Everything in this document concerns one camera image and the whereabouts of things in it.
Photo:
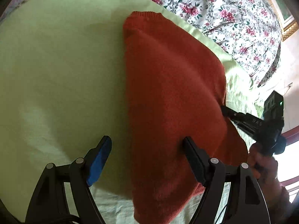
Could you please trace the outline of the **person's right hand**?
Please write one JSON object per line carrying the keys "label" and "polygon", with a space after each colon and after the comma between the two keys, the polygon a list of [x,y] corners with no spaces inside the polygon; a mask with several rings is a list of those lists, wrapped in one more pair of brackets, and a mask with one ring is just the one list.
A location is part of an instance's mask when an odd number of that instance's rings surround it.
{"label": "person's right hand", "polygon": [[258,180],[269,212],[282,217],[290,207],[289,194],[277,178],[278,162],[274,157],[262,155],[260,150],[258,143],[251,145],[247,163]]}

